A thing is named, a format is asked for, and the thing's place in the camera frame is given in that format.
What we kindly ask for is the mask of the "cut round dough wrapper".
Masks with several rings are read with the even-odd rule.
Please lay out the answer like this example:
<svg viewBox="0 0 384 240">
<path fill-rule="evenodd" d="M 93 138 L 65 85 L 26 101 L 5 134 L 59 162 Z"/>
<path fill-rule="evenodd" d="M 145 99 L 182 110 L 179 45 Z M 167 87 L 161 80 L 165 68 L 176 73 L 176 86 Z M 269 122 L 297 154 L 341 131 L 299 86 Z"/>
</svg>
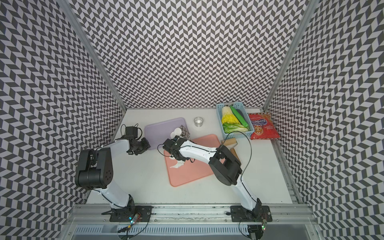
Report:
<svg viewBox="0 0 384 240">
<path fill-rule="evenodd" d="M 176 128 L 173 132 L 171 132 L 171 139 L 175 137 L 180 137 L 182 135 L 183 131 L 181 128 Z"/>
</svg>

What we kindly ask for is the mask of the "white dough scrap strip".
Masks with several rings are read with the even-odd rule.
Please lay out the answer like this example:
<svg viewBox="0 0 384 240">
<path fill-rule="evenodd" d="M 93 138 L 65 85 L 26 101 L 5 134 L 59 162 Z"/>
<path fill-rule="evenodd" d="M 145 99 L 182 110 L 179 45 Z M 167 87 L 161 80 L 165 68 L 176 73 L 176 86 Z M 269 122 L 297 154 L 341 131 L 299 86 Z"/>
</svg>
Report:
<svg viewBox="0 0 384 240">
<path fill-rule="evenodd" d="M 171 166 L 170 168 L 175 168 L 175 169 L 177 169 L 177 168 L 183 166 L 184 164 L 185 164 L 184 161 L 177 161 L 177 163 L 176 163 L 174 166 Z"/>
</svg>

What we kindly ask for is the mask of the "pink tray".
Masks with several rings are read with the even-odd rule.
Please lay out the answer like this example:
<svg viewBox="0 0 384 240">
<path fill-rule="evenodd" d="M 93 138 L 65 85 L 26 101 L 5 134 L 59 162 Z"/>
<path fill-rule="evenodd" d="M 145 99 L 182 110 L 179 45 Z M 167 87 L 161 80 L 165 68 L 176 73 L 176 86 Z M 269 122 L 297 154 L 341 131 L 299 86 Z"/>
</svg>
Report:
<svg viewBox="0 0 384 240">
<path fill-rule="evenodd" d="M 214 134 L 206 135 L 200 138 L 195 138 L 192 142 L 202 145 L 205 147 L 217 148 L 220 145 L 220 141 L 218 137 Z M 196 181 L 198 179 L 202 179 L 208 176 L 213 175 L 213 171 L 209 167 L 209 165 L 201 162 L 194 161 L 191 163 L 190 161 L 186 161 L 185 164 L 177 169 L 170 168 L 177 163 L 177 160 L 174 158 L 165 157 L 169 181 L 172 187 L 179 187 L 181 185 Z"/>
</svg>

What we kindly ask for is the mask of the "wooden dough roller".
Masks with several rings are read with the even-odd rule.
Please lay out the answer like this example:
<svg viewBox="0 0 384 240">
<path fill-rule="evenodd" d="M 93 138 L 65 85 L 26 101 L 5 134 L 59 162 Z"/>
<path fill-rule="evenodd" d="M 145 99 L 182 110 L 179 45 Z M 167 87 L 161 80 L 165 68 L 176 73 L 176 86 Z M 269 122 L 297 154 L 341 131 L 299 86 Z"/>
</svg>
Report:
<svg viewBox="0 0 384 240">
<path fill-rule="evenodd" d="M 227 140 L 222 140 L 221 144 L 223 144 L 224 146 L 226 146 L 230 152 L 237 158 L 239 159 L 237 153 L 236 153 L 236 150 L 235 150 L 235 147 L 238 145 L 238 142 L 237 142 L 237 139 L 236 138 L 232 138 L 232 139 L 227 139 Z"/>
</svg>

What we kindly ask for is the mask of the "black handled scraper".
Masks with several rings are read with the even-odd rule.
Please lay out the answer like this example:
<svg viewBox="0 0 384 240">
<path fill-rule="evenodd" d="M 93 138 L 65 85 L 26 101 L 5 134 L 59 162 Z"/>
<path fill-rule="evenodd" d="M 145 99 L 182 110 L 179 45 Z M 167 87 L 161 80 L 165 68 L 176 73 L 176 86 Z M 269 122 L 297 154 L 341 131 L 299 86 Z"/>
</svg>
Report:
<svg viewBox="0 0 384 240">
<path fill-rule="evenodd" d="M 180 129 L 181 129 L 180 137 L 189 140 L 191 134 L 190 134 L 190 132 L 188 131 L 187 127 L 181 125 L 181 126 L 180 126 Z"/>
</svg>

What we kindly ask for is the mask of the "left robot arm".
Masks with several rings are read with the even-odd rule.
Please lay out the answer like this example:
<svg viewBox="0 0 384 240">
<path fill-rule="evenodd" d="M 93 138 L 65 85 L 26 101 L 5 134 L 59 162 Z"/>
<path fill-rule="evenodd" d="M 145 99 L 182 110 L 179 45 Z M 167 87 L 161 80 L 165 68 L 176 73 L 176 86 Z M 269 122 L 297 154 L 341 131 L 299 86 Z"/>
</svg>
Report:
<svg viewBox="0 0 384 240">
<path fill-rule="evenodd" d="M 133 197 L 113 180 L 113 159 L 124 155 L 140 155 L 150 148 L 150 143 L 142 137 L 143 131 L 138 124 L 125 127 L 121 134 L 120 138 L 105 146 L 80 152 L 75 184 L 101 195 L 112 209 L 131 210 L 135 207 Z"/>
</svg>

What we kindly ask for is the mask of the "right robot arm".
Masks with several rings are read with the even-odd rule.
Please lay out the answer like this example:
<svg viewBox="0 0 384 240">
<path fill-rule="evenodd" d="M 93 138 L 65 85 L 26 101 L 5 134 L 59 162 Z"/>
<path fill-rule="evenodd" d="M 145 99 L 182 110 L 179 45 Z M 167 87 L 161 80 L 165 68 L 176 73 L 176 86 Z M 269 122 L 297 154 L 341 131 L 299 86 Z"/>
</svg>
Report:
<svg viewBox="0 0 384 240">
<path fill-rule="evenodd" d="M 265 219 L 260 199 L 256 198 L 243 180 L 243 170 L 238 158 L 224 145 L 210 148 L 184 138 L 175 137 L 163 143 L 163 149 L 177 161 L 197 160 L 210 166 L 216 178 L 230 186 L 239 197 L 246 218 L 252 221 Z"/>
</svg>

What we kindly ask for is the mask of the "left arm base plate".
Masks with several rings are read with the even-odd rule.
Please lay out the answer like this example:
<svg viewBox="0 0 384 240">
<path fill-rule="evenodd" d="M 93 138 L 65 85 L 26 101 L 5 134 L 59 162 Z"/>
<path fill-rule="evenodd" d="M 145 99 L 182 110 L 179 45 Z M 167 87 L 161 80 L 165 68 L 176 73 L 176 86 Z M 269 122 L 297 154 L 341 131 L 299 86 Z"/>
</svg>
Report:
<svg viewBox="0 0 384 240">
<path fill-rule="evenodd" d="M 110 215 L 110 222 L 131 222 L 136 214 L 139 215 L 137 220 L 140 222 L 149 222 L 152 216 L 153 206 L 135 206 L 120 209 L 111 209 L 105 212 L 106 215 Z"/>
</svg>

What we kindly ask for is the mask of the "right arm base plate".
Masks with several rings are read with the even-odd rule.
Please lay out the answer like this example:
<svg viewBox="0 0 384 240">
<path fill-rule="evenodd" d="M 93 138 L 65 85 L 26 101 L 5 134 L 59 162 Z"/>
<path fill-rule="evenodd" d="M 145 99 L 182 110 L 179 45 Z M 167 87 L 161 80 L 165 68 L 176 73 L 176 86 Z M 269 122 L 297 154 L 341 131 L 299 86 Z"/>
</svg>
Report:
<svg viewBox="0 0 384 240">
<path fill-rule="evenodd" d="M 268 223 L 273 221 L 269 206 L 255 207 L 252 211 L 242 206 L 230 206 L 232 222 L 256 222 L 261 223 L 266 220 Z"/>
</svg>

